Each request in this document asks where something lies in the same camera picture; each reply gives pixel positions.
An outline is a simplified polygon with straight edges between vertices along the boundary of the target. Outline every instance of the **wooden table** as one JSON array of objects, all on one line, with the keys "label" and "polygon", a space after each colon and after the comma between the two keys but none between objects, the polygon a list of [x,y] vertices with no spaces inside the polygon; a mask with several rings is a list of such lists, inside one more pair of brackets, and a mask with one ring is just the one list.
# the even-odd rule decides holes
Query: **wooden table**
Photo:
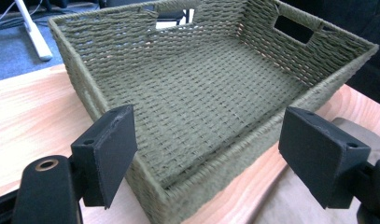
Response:
[{"label": "wooden table", "polygon": [[[350,119],[380,134],[380,105],[343,86],[317,113]],[[70,144],[92,124],[63,65],[0,81],[0,196],[16,189],[21,171]],[[286,167],[271,147],[185,223],[245,223]],[[109,210],[82,208],[85,223],[149,223],[124,180]]]}]

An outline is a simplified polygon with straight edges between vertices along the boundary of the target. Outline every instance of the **white object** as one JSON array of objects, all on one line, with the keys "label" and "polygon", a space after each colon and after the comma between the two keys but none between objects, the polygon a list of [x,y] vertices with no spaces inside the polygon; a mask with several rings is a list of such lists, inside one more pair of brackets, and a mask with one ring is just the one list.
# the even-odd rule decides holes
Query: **white object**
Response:
[{"label": "white object", "polygon": [[24,26],[26,27],[27,34],[29,34],[30,39],[32,39],[35,50],[37,51],[38,57],[41,61],[49,61],[52,58],[52,52],[45,42],[44,37],[41,35],[35,23],[27,11],[26,5],[23,0],[15,0],[21,15],[24,18]]}]

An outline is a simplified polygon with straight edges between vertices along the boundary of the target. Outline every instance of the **basket handle hole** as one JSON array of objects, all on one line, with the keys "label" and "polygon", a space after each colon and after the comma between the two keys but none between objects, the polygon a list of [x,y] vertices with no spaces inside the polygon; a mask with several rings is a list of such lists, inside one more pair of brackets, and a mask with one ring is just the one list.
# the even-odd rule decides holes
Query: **basket handle hole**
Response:
[{"label": "basket handle hole", "polygon": [[284,34],[294,38],[304,44],[308,43],[313,35],[313,31],[285,16],[279,16],[274,24],[274,28]]}]

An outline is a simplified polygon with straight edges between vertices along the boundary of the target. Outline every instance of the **table surface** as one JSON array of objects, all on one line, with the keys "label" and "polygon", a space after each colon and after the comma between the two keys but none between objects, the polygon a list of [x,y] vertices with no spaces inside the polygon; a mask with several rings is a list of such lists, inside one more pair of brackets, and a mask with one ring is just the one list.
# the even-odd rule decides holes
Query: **table surface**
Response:
[{"label": "table surface", "polygon": [[[380,135],[380,105],[346,85],[317,113],[352,120]],[[0,81],[0,196],[18,188],[30,162],[68,157],[70,144],[91,124],[63,65]],[[275,144],[184,222],[248,222],[286,166]],[[81,206],[85,223],[149,223],[126,180],[109,210]]]}]

